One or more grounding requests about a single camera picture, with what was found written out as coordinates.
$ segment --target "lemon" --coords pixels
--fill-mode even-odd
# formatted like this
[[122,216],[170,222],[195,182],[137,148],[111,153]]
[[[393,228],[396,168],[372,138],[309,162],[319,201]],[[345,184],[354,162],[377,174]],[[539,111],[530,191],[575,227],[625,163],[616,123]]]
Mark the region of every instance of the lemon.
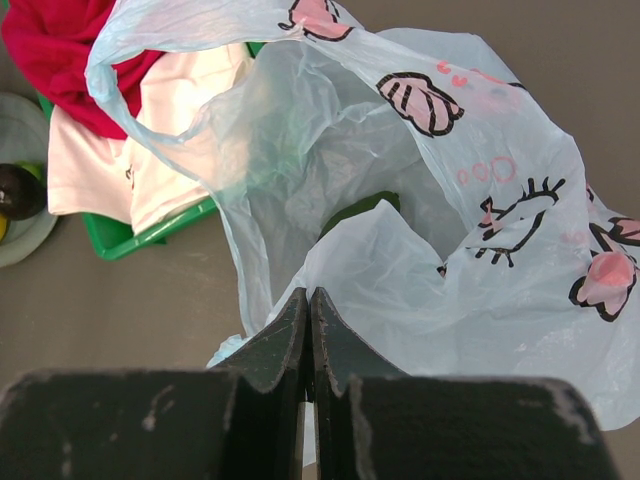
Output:
[[9,220],[0,215],[0,242],[4,240],[4,237],[7,235],[7,231],[9,230]]

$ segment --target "plastic bag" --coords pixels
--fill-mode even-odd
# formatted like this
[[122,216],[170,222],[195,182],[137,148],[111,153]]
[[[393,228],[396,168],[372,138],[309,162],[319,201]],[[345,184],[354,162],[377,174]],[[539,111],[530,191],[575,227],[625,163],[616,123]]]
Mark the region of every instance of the plastic bag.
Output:
[[[274,43],[182,135],[126,111],[112,64],[245,41]],[[572,138],[478,37],[373,34],[331,0],[120,0],[87,81],[212,193],[249,335],[295,286],[321,285],[409,373],[559,377],[604,428],[640,414],[640,224],[602,205]],[[336,211],[381,190],[401,215],[381,203],[316,244]]]

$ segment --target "plate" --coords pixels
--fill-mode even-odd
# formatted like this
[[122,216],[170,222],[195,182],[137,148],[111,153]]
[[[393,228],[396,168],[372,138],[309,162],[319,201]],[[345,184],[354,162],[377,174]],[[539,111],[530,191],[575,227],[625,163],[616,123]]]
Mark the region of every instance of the plate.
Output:
[[[0,163],[47,163],[49,122],[38,107],[12,93],[0,93]],[[11,222],[0,243],[0,267],[13,265],[40,246],[58,217],[46,209],[35,217]]]

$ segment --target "folded clothing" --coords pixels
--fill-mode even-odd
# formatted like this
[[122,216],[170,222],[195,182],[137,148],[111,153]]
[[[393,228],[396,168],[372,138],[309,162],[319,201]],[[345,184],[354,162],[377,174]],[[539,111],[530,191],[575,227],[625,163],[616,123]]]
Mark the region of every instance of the folded clothing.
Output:
[[[126,133],[89,96],[84,70],[91,46],[115,0],[11,0],[2,24],[7,51],[29,82],[89,131],[125,139]],[[140,81],[163,52],[145,51],[115,67],[118,88],[133,116]]]
[[[202,105],[242,79],[251,63],[244,44],[168,53],[140,83],[137,120],[151,130],[178,135]],[[212,148],[183,163],[215,165],[215,155]],[[48,190],[51,213],[97,213],[130,223],[136,234],[208,195],[135,140],[98,137],[58,107],[49,132]]]

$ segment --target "red towel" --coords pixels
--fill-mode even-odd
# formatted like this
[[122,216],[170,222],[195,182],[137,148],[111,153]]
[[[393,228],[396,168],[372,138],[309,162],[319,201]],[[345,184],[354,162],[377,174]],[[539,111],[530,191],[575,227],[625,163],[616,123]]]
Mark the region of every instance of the red towel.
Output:
[[[89,96],[84,70],[115,0],[11,0],[2,24],[9,55],[31,84],[93,133],[126,133]],[[134,117],[140,81],[162,52],[145,51],[116,67],[118,88]]]

